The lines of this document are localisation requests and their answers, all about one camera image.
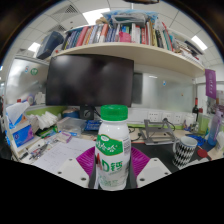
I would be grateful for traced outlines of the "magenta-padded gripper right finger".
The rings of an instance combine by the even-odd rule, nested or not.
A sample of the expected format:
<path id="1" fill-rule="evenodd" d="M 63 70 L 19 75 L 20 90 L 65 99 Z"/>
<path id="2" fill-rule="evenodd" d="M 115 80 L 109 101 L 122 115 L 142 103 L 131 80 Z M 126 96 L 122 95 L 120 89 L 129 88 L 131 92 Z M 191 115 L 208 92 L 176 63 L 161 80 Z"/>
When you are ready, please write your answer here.
<path id="1" fill-rule="evenodd" d="M 129 179 L 132 188 L 146 186 L 170 174 L 159 158 L 149 158 L 140 150 L 131 148 Z"/>

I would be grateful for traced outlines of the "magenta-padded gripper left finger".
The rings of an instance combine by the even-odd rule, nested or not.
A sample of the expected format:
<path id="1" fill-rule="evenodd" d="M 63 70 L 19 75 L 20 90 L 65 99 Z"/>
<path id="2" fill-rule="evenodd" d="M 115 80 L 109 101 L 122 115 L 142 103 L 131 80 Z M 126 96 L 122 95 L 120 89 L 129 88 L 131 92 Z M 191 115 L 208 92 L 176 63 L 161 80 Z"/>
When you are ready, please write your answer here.
<path id="1" fill-rule="evenodd" d="M 78 186 L 88 188 L 95 169 L 95 148 L 91 147 L 77 158 L 67 159 L 56 174 Z"/>

